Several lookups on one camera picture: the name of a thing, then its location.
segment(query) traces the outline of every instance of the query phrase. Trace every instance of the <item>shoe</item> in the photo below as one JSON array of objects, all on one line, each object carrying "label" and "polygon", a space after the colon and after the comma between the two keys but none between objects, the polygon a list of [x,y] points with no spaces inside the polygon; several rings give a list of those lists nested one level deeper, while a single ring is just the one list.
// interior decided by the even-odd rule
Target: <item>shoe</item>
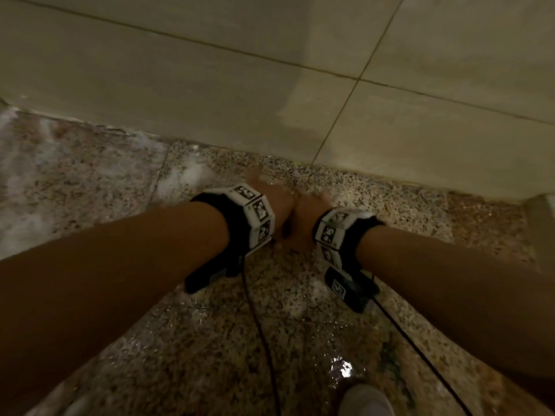
[{"label": "shoe", "polygon": [[395,413],[381,391],[368,384],[358,384],[343,396],[337,416],[395,416]]}]

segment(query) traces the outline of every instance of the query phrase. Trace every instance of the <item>hand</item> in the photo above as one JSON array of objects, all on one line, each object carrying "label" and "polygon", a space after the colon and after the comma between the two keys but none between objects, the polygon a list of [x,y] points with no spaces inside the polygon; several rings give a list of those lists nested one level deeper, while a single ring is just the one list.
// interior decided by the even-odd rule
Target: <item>hand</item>
[{"label": "hand", "polygon": [[295,205],[295,200],[293,195],[288,192],[288,190],[281,185],[270,185],[266,182],[259,180],[259,172],[251,173],[246,182],[255,190],[264,194],[270,203],[272,210],[276,216],[274,235],[280,233],[281,227],[287,221],[291,212],[293,211],[293,206]]},{"label": "hand", "polygon": [[312,229],[318,218],[332,208],[328,191],[322,192],[319,196],[297,196],[295,207],[289,218],[290,235],[280,242],[295,251],[312,250],[315,247]]}]

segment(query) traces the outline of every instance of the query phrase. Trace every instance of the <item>foot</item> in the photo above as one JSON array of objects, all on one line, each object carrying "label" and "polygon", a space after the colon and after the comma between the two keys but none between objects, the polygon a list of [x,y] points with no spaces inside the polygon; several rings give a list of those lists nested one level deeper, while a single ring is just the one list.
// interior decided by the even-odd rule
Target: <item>foot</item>
[{"label": "foot", "polygon": [[378,389],[358,384],[345,393],[337,416],[395,416],[391,403]]}]

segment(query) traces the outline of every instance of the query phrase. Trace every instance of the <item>wet floor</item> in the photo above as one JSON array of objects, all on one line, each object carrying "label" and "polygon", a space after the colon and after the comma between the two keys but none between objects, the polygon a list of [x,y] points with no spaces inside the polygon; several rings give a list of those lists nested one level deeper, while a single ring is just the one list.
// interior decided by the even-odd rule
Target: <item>wet floor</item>
[{"label": "wet floor", "polygon": [[[371,209],[392,226],[533,265],[519,206],[444,190],[10,110],[0,115],[0,159],[0,257],[187,200],[259,165],[274,181],[328,188],[337,204]],[[331,415],[341,391],[361,380],[384,391],[397,415],[462,414],[380,311],[352,313],[323,283],[324,269],[311,253],[274,244],[246,262],[282,414]],[[381,303],[473,414],[509,414],[515,394],[519,406],[535,406],[380,287]],[[272,414],[270,374],[240,278],[192,296],[177,287],[34,412]]]}]

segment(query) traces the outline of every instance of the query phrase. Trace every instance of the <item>forearm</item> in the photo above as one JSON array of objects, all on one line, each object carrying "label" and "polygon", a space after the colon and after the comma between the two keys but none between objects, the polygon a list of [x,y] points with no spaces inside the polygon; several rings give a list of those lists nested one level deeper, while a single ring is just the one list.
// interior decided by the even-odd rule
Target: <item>forearm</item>
[{"label": "forearm", "polygon": [[216,209],[187,203],[1,261],[2,403],[53,387],[228,242]]},{"label": "forearm", "polygon": [[385,226],[365,234],[357,258],[476,357],[555,378],[555,279]]}]

